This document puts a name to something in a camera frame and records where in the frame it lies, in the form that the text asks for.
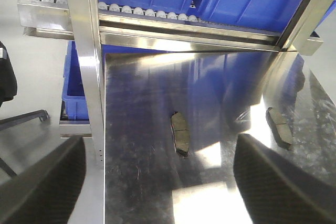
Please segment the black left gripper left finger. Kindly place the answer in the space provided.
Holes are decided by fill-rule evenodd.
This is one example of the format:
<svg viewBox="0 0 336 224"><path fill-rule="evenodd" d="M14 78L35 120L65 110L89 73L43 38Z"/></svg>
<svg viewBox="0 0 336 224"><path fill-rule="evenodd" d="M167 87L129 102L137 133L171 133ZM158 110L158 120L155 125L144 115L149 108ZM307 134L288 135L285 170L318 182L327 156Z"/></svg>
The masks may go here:
<svg viewBox="0 0 336 224"><path fill-rule="evenodd" d="M72 136L1 185L1 223L67 223L85 175L85 143Z"/></svg>

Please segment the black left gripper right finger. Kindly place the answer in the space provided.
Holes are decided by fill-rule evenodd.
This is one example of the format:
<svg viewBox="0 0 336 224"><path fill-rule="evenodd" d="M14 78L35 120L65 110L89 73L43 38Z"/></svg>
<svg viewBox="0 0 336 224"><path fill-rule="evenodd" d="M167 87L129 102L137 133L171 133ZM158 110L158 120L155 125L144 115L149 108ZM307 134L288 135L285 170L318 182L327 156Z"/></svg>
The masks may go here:
<svg viewBox="0 0 336 224"><path fill-rule="evenodd" d="M335 187L249 134L239 134L233 172L253 223L335 223Z"/></svg>

